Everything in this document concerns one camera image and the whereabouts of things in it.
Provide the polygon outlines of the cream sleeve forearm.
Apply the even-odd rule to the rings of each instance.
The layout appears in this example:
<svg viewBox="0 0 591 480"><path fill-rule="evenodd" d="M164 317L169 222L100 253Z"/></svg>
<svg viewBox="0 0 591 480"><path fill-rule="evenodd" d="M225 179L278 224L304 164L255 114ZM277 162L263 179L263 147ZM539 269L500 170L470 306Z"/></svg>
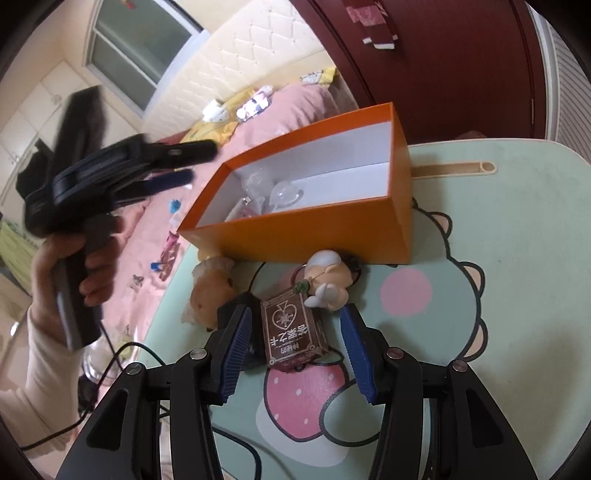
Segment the cream sleeve forearm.
<svg viewBox="0 0 591 480"><path fill-rule="evenodd" d="M79 419L77 384L83 352L44 333L27 318L28 367L22 387L1 393L1 418L20 447L30 446Z"/></svg>

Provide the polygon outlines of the person's left hand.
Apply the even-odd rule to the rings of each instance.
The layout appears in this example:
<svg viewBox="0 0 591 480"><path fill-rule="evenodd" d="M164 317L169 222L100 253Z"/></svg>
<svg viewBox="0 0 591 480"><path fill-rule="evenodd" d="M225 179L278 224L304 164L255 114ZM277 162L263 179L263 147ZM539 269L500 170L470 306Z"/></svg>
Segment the person's left hand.
<svg viewBox="0 0 591 480"><path fill-rule="evenodd" d="M123 227L123 220L116 217L115 234L104 247L86 258L85 265L89 273L81 282L79 292L89 307L102 305L113 294L117 264L125 245L120 235ZM79 234L51 235L41 245L32 262L30 321L38 330L62 345L66 345L66 334L58 311L52 270L59 260L82 250L84 245L85 239Z"/></svg>

